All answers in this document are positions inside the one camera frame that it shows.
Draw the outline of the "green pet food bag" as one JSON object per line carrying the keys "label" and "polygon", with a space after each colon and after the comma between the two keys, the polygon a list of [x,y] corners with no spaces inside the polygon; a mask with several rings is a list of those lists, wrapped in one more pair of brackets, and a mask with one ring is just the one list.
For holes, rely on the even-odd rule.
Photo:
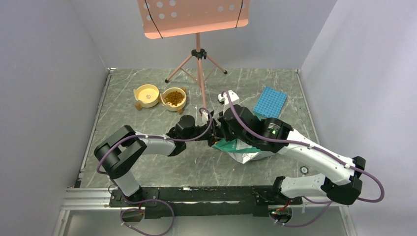
{"label": "green pet food bag", "polygon": [[245,164],[249,161],[260,160],[274,155],[273,152],[262,151],[238,139],[234,139],[232,141],[226,141],[225,139],[221,139],[220,141],[216,142],[212,147],[220,151],[226,152],[235,161],[241,164]]}

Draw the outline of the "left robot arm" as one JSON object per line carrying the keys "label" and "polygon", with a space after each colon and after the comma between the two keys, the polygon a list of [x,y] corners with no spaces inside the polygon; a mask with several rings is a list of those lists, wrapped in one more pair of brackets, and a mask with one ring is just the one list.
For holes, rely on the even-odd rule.
{"label": "left robot arm", "polygon": [[100,143],[93,154],[106,174],[121,190],[122,200],[130,207],[143,198],[143,189],[133,176],[131,168],[142,155],[177,156],[188,142],[207,141],[211,146],[219,133],[218,123],[209,119],[196,126],[193,116],[184,115],[164,135],[146,135],[124,125]]}

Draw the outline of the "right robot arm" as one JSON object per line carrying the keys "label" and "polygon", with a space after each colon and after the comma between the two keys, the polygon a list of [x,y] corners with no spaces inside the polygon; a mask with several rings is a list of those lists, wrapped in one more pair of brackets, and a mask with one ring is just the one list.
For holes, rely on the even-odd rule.
{"label": "right robot arm", "polygon": [[271,191],[272,200],[284,204],[297,197],[327,197],[333,202],[352,205],[361,194],[360,172],[366,161],[357,156],[337,155],[301,135],[288,123],[278,118],[258,119],[240,105],[219,113],[218,121],[223,137],[238,139],[262,152],[278,153],[313,168],[318,174],[306,177],[277,177]]}

